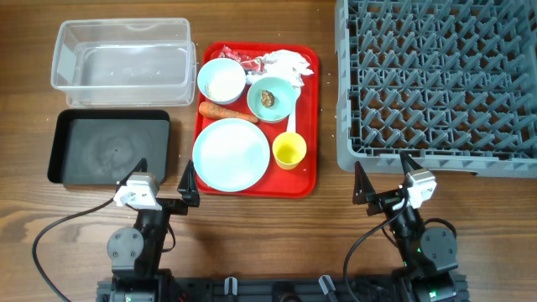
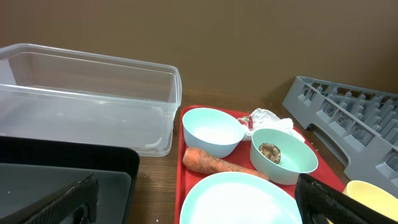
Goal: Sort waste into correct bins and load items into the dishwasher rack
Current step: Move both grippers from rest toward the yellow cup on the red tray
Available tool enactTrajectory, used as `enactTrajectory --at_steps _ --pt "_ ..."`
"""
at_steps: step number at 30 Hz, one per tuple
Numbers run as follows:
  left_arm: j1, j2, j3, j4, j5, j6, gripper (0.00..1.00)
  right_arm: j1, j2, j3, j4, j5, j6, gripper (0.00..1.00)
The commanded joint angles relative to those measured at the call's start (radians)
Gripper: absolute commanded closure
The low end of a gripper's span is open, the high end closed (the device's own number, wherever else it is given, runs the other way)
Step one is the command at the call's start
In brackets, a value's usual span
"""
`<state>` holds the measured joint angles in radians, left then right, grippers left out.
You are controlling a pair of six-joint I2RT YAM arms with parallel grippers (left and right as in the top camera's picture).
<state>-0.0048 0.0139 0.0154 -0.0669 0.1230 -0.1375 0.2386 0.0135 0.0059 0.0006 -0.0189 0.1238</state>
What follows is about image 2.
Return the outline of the red snack wrapper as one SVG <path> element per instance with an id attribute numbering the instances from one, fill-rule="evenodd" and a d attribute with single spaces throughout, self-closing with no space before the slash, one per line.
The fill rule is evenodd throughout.
<path id="1" fill-rule="evenodd" d="M 251 116 L 243 116 L 241 118 L 238 118 L 238 121 L 240 122 L 240 124 L 247 127 L 248 130 L 253 129 L 253 120 Z"/>

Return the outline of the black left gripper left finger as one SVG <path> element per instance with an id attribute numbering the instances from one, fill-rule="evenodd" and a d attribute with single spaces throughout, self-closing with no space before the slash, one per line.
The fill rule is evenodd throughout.
<path id="1" fill-rule="evenodd" d="M 99 181 L 94 174 L 1 218 L 1 224 L 95 223 Z"/>

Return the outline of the light blue rice bowl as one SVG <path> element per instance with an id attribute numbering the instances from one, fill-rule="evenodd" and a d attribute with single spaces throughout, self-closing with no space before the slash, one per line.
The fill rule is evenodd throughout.
<path id="1" fill-rule="evenodd" d="M 244 129 L 230 114 L 212 108 L 195 108 L 182 118 L 188 147 L 197 147 L 217 158 L 229 156 L 243 140 Z"/>

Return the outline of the brown mushroom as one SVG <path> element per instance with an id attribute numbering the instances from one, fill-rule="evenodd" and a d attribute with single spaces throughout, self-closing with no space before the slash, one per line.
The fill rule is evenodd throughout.
<path id="1" fill-rule="evenodd" d="M 274 162 L 275 164 L 278 164 L 281 159 L 281 153 L 280 149 L 274 145 L 274 144 L 269 144 L 269 143 L 262 143 L 259 146 L 259 151 L 270 161 Z"/>

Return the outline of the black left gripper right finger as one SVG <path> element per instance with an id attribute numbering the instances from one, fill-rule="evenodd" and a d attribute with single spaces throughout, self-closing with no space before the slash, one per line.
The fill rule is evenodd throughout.
<path id="1" fill-rule="evenodd" d="M 397 224 L 308 174 L 299 175 L 295 199 L 304 224 Z"/>

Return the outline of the orange carrot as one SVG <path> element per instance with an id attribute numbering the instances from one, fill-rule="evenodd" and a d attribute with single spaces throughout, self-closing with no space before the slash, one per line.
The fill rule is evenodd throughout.
<path id="1" fill-rule="evenodd" d="M 224 161 L 196 147 L 186 149 L 182 163 L 188 170 L 201 174 L 213 175 L 221 172 L 241 172 L 269 180 L 268 176 L 262 172 Z"/>

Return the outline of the light blue plate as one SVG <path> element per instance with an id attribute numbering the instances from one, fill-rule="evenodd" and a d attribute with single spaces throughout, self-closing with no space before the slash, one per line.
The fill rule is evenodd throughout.
<path id="1" fill-rule="evenodd" d="M 295 199 L 251 174 L 223 172 L 199 181 L 187 194 L 180 224 L 300 224 Z"/>

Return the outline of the yellow cup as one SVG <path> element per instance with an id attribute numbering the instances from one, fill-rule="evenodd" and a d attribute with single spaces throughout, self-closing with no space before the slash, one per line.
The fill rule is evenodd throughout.
<path id="1" fill-rule="evenodd" d="M 397 203 L 395 196 L 385 190 L 361 180 L 348 182 L 343 193 L 374 211 L 397 221 Z"/>

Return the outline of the green bowl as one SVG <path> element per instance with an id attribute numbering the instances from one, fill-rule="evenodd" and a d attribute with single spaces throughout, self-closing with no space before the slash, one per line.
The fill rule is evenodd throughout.
<path id="1" fill-rule="evenodd" d="M 261 151 L 263 143 L 273 144 L 280 150 L 276 164 Z M 250 161 L 254 168 L 282 185 L 294 185 L 301 173 L 310 174 L 318 168 L 318 158 L 312 149 L 299 139 L 275 129 L 258 129 L 252 134 Z"/>

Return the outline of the white napkin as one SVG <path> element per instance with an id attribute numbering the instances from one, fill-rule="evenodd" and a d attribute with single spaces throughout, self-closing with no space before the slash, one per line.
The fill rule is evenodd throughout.
<path id="1" fill-rule="evenodd" d="M 301 142 L 305 142 L 305 138 L 294 129 L 294 122 L 290 118 L 279 118 L 273 112 L 257 108 L 249 116 L 253 120 L 253 129 L 248 130 L 247 127 L 242 126 L 244 130 L 243 141 L 250 141 L 254 132 L 258 129 L 275 129 L 287 133 Z"/>

